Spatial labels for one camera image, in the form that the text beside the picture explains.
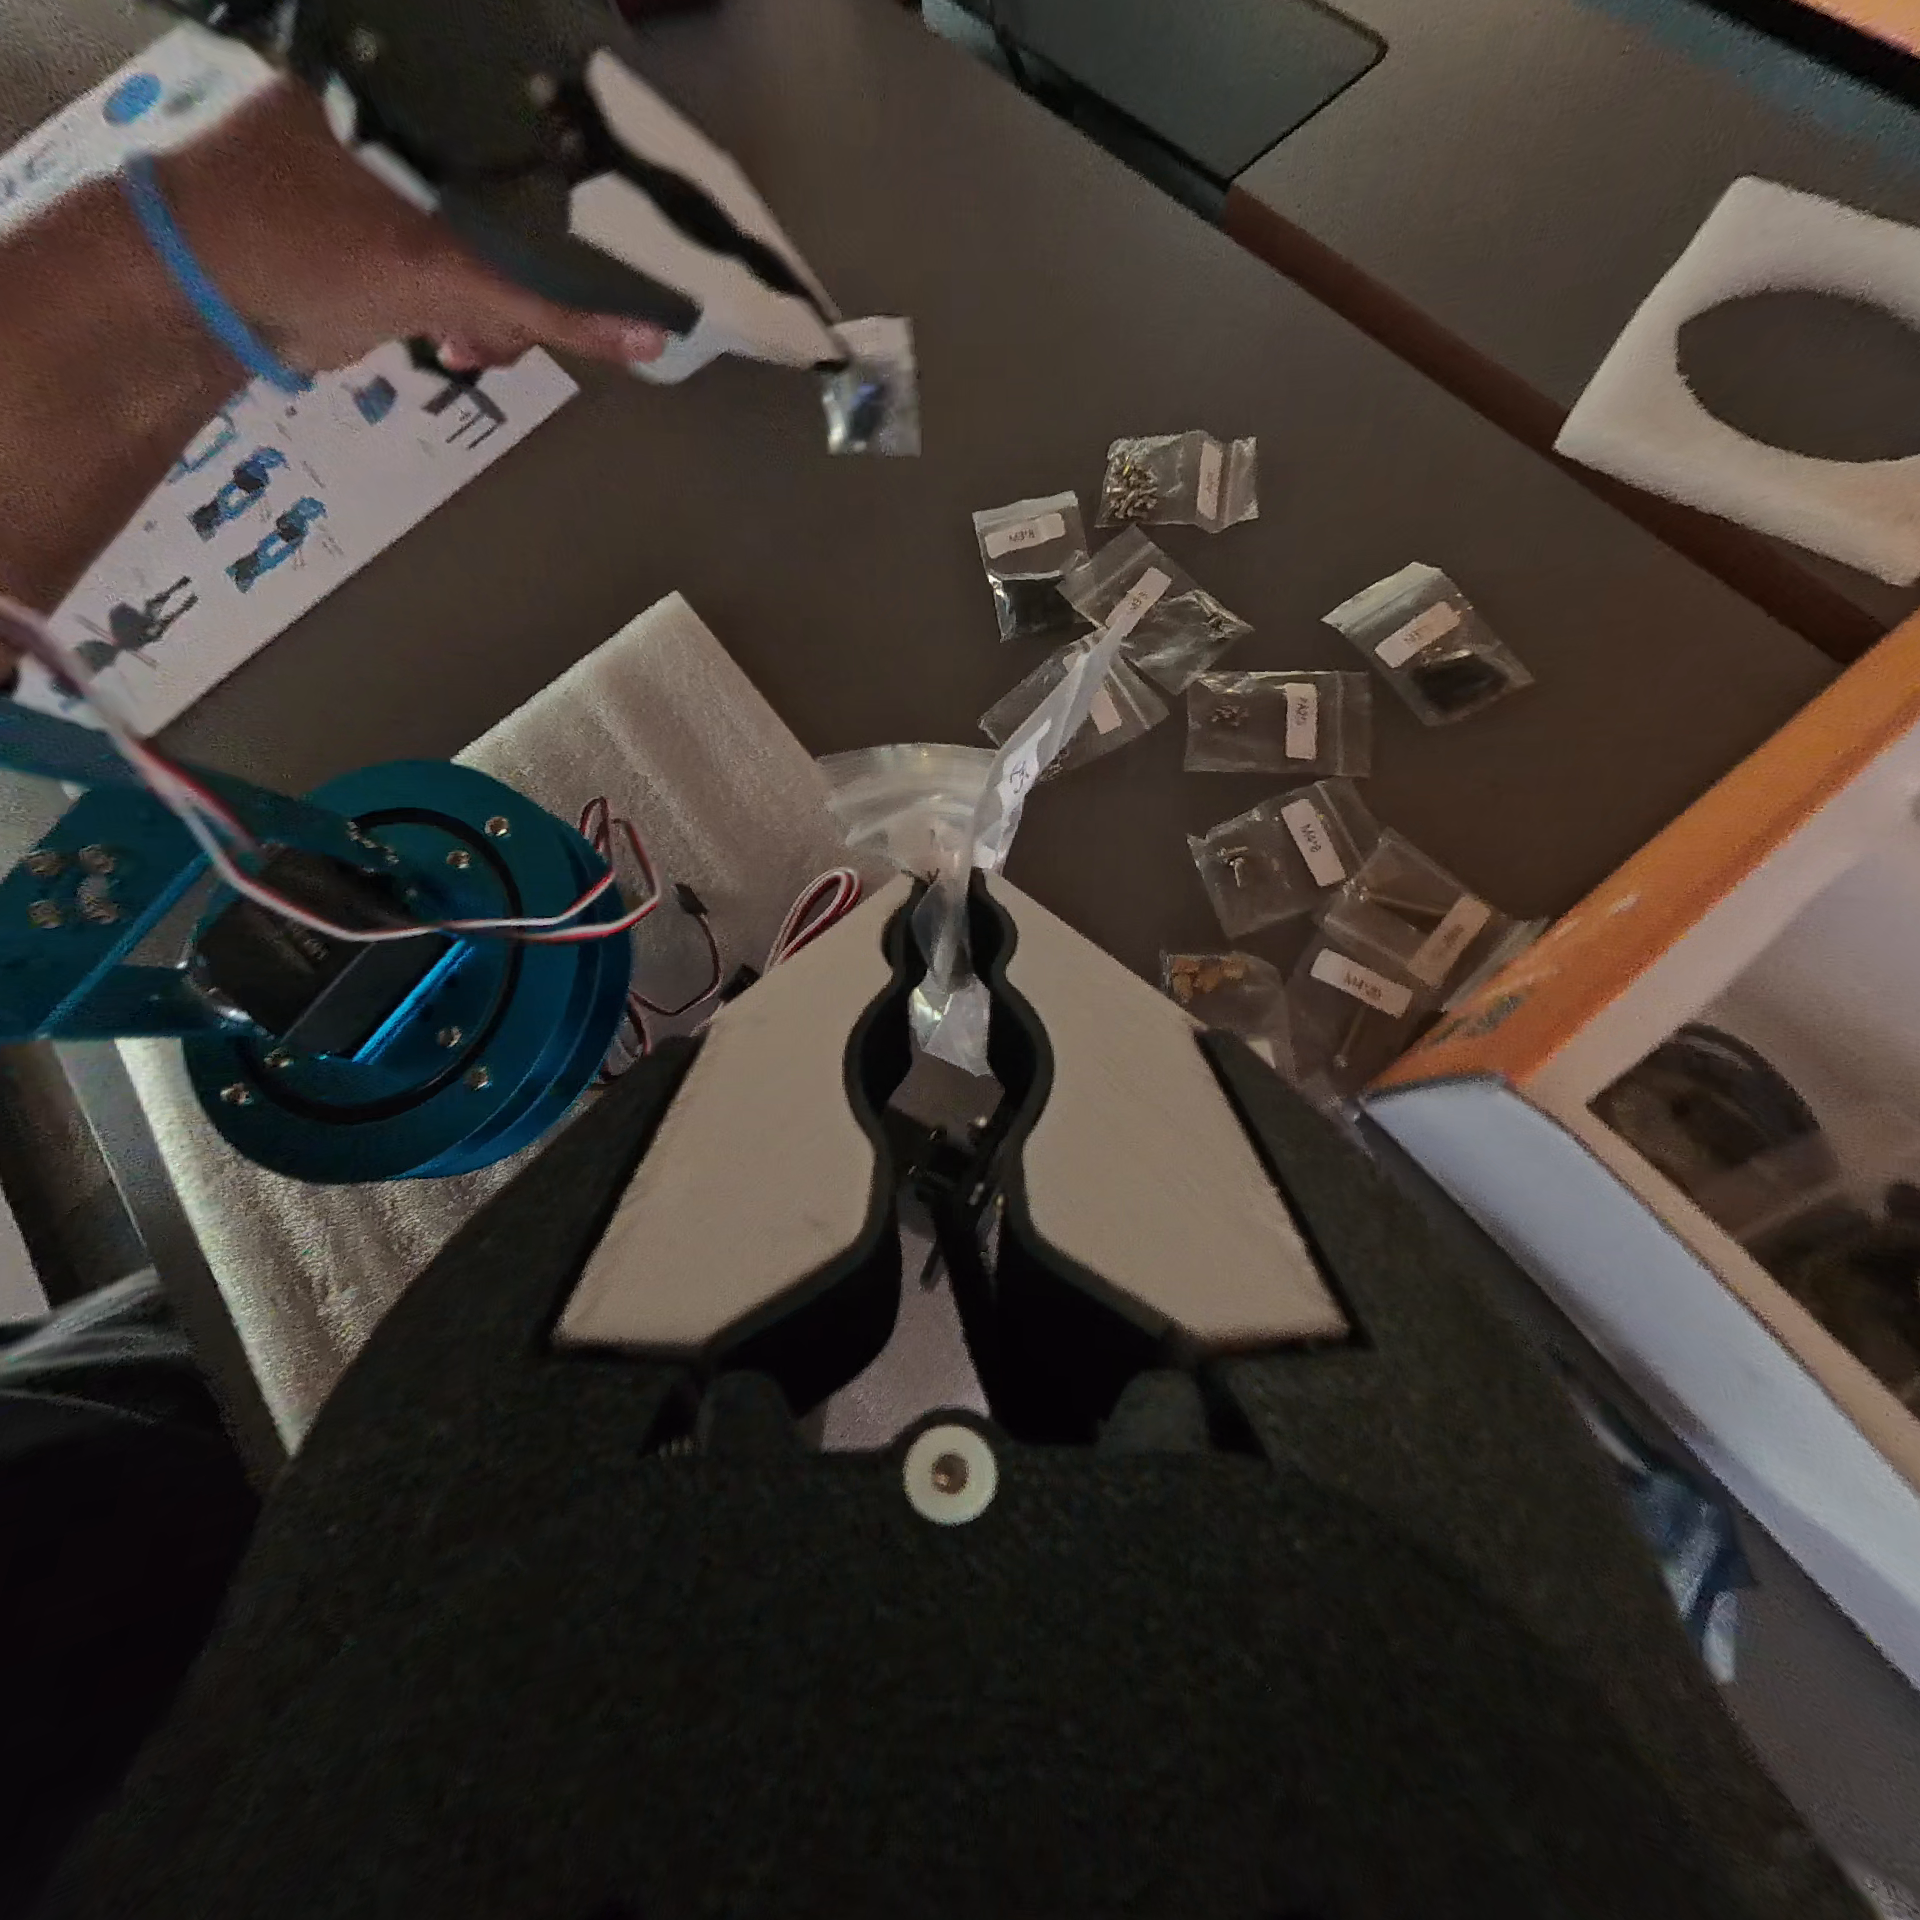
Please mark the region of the large white cardboard box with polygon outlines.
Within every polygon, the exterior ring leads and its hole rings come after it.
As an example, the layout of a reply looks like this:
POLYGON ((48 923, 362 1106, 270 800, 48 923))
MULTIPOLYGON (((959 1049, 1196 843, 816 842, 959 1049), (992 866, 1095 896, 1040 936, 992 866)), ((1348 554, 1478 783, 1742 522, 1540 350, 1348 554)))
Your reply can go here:
POLYGON ((1366 1108, 1918 1683, 1918 1410, 1602 1118, 1713 1019, 1812 1106, 1840 1175, 1918 1182, 1912 615, 1366 1108))

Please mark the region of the printed instruction sheet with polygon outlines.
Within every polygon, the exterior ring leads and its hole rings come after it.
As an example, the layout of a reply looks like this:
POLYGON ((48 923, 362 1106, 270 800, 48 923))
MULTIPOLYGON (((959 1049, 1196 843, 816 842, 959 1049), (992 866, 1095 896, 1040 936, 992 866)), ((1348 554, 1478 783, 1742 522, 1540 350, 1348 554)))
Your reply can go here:
MULTIPOLYGON (((204 136, 263 83, 244 47, 199 27, 157 39, 5 149, 5 229, 204 136)), ((400 343, 304 392, 260 380, 204 421, 65 595, 56 643, 154 738, 574 397, 545 350, 475 386, 400 343)))

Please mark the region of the pile of clear parts bags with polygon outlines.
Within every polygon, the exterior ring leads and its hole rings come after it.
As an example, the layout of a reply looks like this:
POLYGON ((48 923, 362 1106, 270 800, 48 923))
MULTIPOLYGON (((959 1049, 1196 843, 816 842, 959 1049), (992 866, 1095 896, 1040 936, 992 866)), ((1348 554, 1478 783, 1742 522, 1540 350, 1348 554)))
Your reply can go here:
POLYGON ((1252 622, 1155 541, 1229 536, 1259 517, 1257 438, 1204 429, 1108 444, 1095 513, 1074 491, 971 513, 997 641, 1040 645, 980 731, 1006 746, 1065 702, 1098 643, 1082 718, 1029 755, 1035 777, 1116 756, 1183 715, 1181 770, 1259 783, 1265 800, 1189 833, 1223 953, 1164 953, 1164 995, 1266 1056, 1292 1087, 1344 1108, 1443 1010, 1540 936, 1384 825, 1376 695, 1422 727, 1478 718, 1530 687, 1466 592, 1432 564, 1328 615, 1354 666, 1249 666, 1252 622))

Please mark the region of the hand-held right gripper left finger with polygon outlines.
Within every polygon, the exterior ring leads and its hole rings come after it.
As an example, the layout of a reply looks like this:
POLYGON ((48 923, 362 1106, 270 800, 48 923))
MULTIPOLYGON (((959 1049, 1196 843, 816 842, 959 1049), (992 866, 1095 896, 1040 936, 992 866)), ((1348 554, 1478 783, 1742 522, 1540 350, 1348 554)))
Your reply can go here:
POLYGON ((874 1145, 851 1106, 851 1041, 897 978, 883 938, 910 901, 906 877, 884 881, 708 1020, 558 1346, 708 1357, 854 1249, 874 1145))

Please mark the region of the adjoining grey desk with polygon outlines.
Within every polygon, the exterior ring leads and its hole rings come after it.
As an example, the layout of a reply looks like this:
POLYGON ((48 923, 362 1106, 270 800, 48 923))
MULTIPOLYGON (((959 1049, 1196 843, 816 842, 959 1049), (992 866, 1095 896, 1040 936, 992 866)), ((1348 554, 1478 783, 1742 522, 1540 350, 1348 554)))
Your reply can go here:
POLYGON ((1530 452, 1738 179, 1918 225, 1918 63, 1745 5, 1341 5, 1384 61, 1229 187, 1095 148, 1530 452))

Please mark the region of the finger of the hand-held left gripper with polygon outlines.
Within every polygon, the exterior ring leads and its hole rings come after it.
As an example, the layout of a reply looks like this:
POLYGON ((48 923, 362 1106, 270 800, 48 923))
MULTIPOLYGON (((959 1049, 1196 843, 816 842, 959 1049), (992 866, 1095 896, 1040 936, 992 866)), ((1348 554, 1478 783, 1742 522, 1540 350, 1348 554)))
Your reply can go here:
POLYGON ((726 172, 740 172, 747 179, 747 172, 720 144, 712 144, 679 109, 674 109, 652 83, 647 83, 644 73, 632 69, 616 49, 598 49, 590 57, 590 132, 600 132, 612 152, 609 159, 590 163, 590 179, 617 175, 647 187, 650 196, 656 196, 662 203, 662 213, 676 225, 688 225, 696 241, 720 242, 722 254, 743 254, 747 266, 752 268, 770 266, 770 254, 762 242, 740 241, 740 232, 722 213, 696 213, 697 181, 700 185, 720 181, 726 172))
POLYGON ((795 371, 843 369, 837 311, 757 187, 740 172, 697 181, 696 213, 722 213, 740 241, 770 254, 770 266, 752 268, 743 254, 696 241, 656 196, 617 175, 598 175, 568 191, 578 241, 696 306, 696 320, 660 323, 662 350, 637 362, 632 371, 652 386, 679 386, 722 358, 795 371))

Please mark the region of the person's left forearm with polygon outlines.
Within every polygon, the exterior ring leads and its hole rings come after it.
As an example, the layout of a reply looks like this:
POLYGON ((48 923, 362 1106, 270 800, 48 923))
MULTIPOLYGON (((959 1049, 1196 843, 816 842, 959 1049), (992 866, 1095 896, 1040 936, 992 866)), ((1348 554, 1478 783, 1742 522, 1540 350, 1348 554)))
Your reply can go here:
POLYGON ((123 185, 5 237, 5 595, 48 615, 254 377, 208 334, 123 185))

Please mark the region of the large clear parts bag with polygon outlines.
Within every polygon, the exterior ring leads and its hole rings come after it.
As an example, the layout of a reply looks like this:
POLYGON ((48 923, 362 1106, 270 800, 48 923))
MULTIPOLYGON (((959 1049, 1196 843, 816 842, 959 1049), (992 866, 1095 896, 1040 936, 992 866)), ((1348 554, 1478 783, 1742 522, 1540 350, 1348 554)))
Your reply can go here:
POLYGON ((956 744, 888 744, 816 762, 846 866, 863 881, 961 872, 992 767, 992 750, 956 744))

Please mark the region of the large dark flat panel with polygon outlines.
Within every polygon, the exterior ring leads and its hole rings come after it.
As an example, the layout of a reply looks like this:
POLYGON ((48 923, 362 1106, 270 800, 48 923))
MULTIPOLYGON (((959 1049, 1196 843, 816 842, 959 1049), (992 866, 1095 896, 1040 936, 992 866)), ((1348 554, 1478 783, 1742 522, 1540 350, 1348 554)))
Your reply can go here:
POLYGON ((1384 61, 1336 5, 910 5, 1118 157, 1229 187, 1384 61))

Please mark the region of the blue wristband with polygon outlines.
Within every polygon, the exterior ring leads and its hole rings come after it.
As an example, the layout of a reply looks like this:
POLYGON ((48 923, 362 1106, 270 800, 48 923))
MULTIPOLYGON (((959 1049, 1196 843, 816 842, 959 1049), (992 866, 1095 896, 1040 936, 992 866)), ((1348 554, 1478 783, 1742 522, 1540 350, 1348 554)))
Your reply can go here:
POLYGON ((314 380, 294 371, 225 299, 203 259, 189 242, 173 207, 166 203, 157 163, 135 152, 117 163, 117 191, 133 213, 140 237, 157 259, 161 272, 173 284, 185 311, 203 323, 204 336, 238 369, 249 384, 270 386, 281 397, 303 397, 314 380))

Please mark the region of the person's black clothing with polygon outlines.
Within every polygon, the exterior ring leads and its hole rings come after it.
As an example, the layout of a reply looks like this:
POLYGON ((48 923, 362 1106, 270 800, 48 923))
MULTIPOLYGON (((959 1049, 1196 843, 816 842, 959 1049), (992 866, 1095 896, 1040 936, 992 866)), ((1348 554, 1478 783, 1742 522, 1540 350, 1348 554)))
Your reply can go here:
POLYGON ((171 1713, 258 1518, 199 1371, 5 1370, 5 1918, 171 1713))

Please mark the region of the white foam mat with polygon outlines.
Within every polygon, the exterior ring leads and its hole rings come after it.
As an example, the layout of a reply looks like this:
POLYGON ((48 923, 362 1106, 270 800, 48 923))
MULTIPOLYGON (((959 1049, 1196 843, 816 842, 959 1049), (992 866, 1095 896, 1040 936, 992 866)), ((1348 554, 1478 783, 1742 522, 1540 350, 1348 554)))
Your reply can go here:
MULTIPOLYGON (((708 908, 726 977, 764 970, 810 881, 851 862, 826 777, 684 595, 656 601, 457 755, 552 813, 632 820, 708 908)), ((451 1182, 294 1186, 203 1114, 178 1041, 117 1041, 276 1438, 300 1452, 406 1284, 545 1144, 451 1182)))

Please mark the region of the person's left hand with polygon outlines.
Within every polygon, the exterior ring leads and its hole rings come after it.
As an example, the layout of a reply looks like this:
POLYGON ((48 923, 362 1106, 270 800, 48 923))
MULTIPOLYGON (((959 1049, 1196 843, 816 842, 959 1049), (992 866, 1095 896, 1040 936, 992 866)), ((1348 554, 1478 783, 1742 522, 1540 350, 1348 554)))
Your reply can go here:
POLYGON ((486 268, 456 229, 383 185, 303 83, 276 83, 157 168, 211 284, 294 371, 431 343, 451 371, 558 350, 652 366, 652 323, 580 314, 486 268))

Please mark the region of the clear bag small screws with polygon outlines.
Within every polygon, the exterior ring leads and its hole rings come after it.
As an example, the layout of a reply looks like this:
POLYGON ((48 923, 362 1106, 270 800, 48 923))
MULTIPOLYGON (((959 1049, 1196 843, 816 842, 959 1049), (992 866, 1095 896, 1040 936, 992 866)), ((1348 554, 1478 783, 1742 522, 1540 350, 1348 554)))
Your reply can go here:
POLYGON ((919 1056, 951 1071, 990 1072, 990 991, 971 959, 970 931, 971 878, 1003 870, 1040 777, 1090 724, 1118 645, 1122 641, 1105 628, 1069 645, 1059 685, 1000 744, 971 815, 961 825, 956 848, 937 853, 925 901, 914 908, 910 931, 925 978, 910 995, 910 1034, 919 1056))

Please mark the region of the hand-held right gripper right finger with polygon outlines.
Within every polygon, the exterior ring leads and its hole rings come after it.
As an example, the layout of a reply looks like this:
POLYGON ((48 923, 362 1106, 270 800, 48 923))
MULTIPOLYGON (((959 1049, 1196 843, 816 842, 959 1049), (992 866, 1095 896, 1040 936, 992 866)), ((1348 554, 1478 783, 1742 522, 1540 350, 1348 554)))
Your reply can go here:
POLYGON ((1017 1246, 1183 1357, 1344 1340, 1204 1027, 1006 878, 970 908, 1017 1246))

